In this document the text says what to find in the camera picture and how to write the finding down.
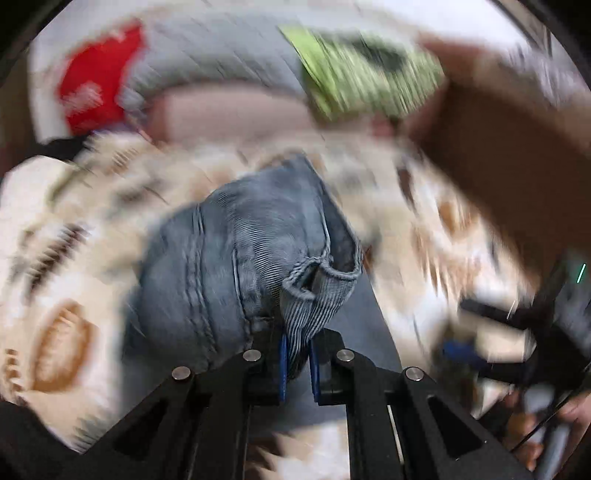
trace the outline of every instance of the green light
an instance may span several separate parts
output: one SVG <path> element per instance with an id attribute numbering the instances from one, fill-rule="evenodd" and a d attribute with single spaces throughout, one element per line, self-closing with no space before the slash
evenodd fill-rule
<path id="1" fill-rule="evenodd" d="M 581 267 L 581 272 L 579 273 L 579 277 L 577 278 L 577 283 L 579 283 L 581 281 L 581 277 L 583 276 L 583 272 L 585 271 L 586 266 L 587 266 L 587 264 L 584 263 L 583 266 Z"/>

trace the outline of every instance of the pink fabric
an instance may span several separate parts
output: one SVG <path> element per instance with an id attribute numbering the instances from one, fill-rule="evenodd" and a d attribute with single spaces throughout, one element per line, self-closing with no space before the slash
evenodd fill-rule
<path id="1" fill-rule="evenodd" d="M 153 103 L 146 132 L 155 141 L 253 138 L 316 129 L 307 105 L 288 96 L 241 84 L 169 89 Z"/>

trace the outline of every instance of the black fabric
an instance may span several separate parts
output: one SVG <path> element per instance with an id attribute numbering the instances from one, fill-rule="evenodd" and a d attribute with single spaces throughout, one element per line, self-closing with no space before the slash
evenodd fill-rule
<path id="1" fill-rule="evenodd" d="M 84 147 L 91 134 L 78 135 L 72 138 L 56 138 L 46 144 L 35 144 L 27 152 L 26 158 L 44 155 L 63 161 L 72 161 Z"/>
<path id="2" fill-rule="evenodd" d="M 29 408 L 0 400 L 2 480 L 51 480 L 76 457 Z"/>

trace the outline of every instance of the green fabric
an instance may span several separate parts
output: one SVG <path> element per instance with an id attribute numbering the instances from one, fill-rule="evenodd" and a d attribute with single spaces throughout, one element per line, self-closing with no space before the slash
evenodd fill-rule
<path id="1" fill-rule="evenodd" d="M 326 120 L 380 111 L 402 118 L 420 107 L 444 79 L 437 58 L 377 37 L 338 37 L 284 27 L 306 69 L 313 105 Z"/>

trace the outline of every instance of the red fabric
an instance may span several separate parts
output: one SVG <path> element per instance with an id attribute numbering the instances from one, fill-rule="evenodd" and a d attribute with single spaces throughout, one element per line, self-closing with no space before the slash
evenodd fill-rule
<path id="1" fill-rule="evenodd" d="M 142 25 L 134 21 L 105 41 L 75 53 L 57 94 L 74 135 L 124 120 L 116 97 L 126 66 L 144 47 Z"/>

